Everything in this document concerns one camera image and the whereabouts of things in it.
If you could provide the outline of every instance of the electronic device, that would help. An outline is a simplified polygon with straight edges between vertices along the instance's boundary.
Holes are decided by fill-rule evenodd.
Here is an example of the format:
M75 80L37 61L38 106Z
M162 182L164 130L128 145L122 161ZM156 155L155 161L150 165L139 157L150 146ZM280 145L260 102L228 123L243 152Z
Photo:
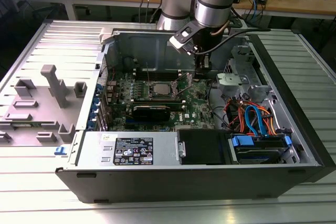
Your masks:
M195 0L182 27L192 0L180 1L163 1L157 26L102 23L81 40L90 78L65 84L56 59L13 78L1 145L64 156L71 143L55 173L87 203L272 198L334 171L261 41L277 31L230 27L233 0Z

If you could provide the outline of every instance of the blue tab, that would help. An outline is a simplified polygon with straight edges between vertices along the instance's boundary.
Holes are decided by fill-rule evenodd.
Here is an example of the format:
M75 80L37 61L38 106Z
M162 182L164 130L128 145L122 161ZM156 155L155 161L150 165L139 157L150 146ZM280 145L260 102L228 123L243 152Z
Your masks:
M97 103L99 103L99 99L98 99L97 97L94 97L94 98L92 99L92 103L93 103L93 104L97 104Z
M91 104L91 110L97 110L97 106L96 105L94 105L94 104Z
M89 121L87 122L87 126L88 126L88 127L94 127L94 126L95 126L95 123L94 123L93 121L89 120Z
M65 148L63 146L59 146L56 148L54 155L67 155L65 153Z
M251 136L238 136L240 145L254 145Z
M93 118L95 118L97 116L97 114L95 114L95 113L90 113L89 114L89 119L93 119Z
M292 140L290 139L289 136L285 136L285 141L286 141L287 145L291 145L292 144Z
M238 145L254 145L253 139L251 136L234 136L232 139L233 146Z
M97 83L96 89L98 89L99 91L102 91L103 90L103 86Z
M239 145L238 138L236 136L232 139L232 143L233 143L233 147L236 147Z

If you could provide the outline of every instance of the power supply label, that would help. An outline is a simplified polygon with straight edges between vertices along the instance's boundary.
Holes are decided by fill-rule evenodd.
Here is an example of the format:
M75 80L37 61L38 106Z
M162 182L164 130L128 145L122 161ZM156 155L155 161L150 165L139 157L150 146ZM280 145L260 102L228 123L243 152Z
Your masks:
M117 138L114 148L115 165L152 165L153 138Z

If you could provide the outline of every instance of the white sticker on psu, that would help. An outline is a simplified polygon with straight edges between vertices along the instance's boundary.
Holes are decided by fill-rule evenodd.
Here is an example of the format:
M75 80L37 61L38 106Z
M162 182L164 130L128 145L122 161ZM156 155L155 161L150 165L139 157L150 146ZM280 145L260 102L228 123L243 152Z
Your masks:
M117 134L101 134L100 141L115 141L117 137Z

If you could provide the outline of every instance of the floor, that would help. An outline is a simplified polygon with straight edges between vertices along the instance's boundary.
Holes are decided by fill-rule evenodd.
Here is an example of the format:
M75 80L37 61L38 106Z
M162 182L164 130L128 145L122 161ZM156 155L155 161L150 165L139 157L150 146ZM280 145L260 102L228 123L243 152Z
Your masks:
M15 62L21 51L25 48L32 38L41 22L45 18L67 19L67 15L62 7L55 7L41 12L37 15L32 14L32 9L27 4L20 2L19 13L7 11L0 2L0 79L6 74L7 70ZM46 7L45 4L32 3L34 9ZM112 21L112 22L137 22L138 9L132 7L111 7L112 17L107 17L104 6L89 6L91 11L87 15L84 9L77 10L79 20ZM325 20L320 24L320 20L304 18L285 18L273 17L270 22L270 28L292 28L299 30L305 38L318 48L321 40L328 34L330 20ZM330 41L320 52L323 59L329 66L336 70L336 36L331 37Z

